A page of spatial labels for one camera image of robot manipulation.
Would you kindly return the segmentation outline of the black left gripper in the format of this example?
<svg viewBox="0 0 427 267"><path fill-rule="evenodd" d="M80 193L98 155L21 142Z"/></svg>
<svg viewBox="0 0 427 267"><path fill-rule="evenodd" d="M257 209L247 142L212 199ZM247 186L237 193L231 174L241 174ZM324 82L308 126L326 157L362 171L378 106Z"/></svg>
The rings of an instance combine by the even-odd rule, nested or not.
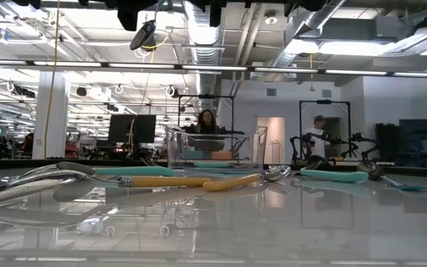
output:
<svg viewBox="0 0 427 267"><path fill-rule="evenodd" d="M199 10L202 15L210 19L210 26L220 24L222 8L226 7L226 0L188 0L180 1L178 6L172 1L162 0L104 0L108 9L117 10L117 17L123 28L128 31L137 31L138 13L153 8L154 12L165 11L183 13L188 18L188 12Z"/></svg>

